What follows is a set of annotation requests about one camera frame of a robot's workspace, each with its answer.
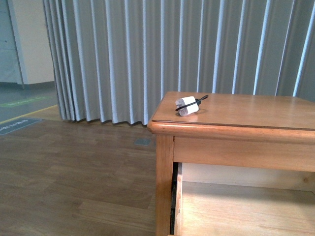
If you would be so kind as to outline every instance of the wooden table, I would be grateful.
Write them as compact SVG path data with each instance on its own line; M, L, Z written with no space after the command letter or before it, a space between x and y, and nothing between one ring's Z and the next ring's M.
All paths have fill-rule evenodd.
M180 117L168 92L148 124L157 135L156 235L170 234L173 163L315 172L315 103L280 96L209 94Z

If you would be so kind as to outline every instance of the wall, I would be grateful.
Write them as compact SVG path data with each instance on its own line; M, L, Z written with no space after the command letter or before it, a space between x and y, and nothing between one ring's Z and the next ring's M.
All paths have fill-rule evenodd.
M8 0L25 84L54 81L42 0Z
M0 22L0 82L21 83L20 66L7 0L0 0Z

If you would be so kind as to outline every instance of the black cable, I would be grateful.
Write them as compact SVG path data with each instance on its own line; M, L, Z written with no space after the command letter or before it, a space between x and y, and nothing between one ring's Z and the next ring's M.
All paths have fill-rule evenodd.
M177 112L177 111L179 111L180 109L182 109L182 108L185 108L185 107L189 107L189 106L191 106L191 105L193 105L193 104L198 104L198 105L200 105L200 103L201 103L201 101L202 100L205 100L207 97L209 97L209 95L205 95L205 96L203 96L202 98L200 98L200 99L195 99L196 101L195 102L192 102L192 103L189 103L189 104L187 104L187 105L184 105L184 106L181 106L181 107L179 107L179 108L177 108L175 111Z

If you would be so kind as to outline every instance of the pleated curtain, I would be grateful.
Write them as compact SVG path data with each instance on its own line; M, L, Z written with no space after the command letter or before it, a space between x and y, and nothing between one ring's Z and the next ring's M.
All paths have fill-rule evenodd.
M147 124L167 91L315 101L314 0L44 0L63 119Z

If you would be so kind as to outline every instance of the table leg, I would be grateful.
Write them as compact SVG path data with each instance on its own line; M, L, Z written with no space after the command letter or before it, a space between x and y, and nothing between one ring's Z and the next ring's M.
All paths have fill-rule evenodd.
M174 137L157 135L156 236L170 233Z

